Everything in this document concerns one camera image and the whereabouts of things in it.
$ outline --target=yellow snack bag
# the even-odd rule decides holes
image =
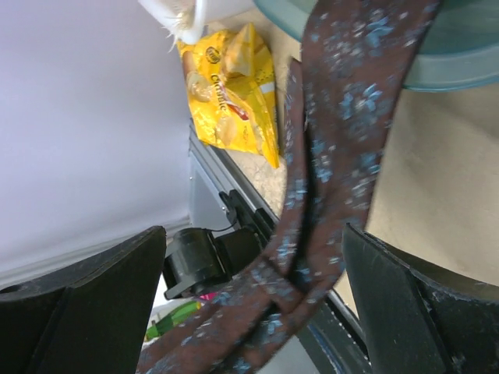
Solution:
[[[179,42],[198,138],[218,148],[265,156],[279,166],[274,66],[252,23],[195,45]]]

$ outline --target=pink object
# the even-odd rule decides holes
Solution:
[[[200,298],[202,298],[203,300],[211,300],[212,298],[214,298],[215,296],[217,295],[216,292],[212,292],[210,294],[207,294],[207,295],[202,295],[200,296]]]

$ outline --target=black bracket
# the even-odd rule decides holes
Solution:
[[[166,249],[163,276],[170,300],[216,291],[248,266],[274,230],[263,210],[253,212],[235,190],[220,192],[233,232],[215,238],[206,228],[187,228],[173,237]]]

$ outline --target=white wall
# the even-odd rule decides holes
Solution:
[[[0,9],[0,285],[187,217],[189,112],[165,31],[136,0]]]

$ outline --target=necktie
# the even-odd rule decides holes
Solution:
[[[342,230],[364,228],[395,104],[440,0],[319,0],[291,61],[285,204],[262,254],[138,374],[254,372],[314,314],[344,270]]]

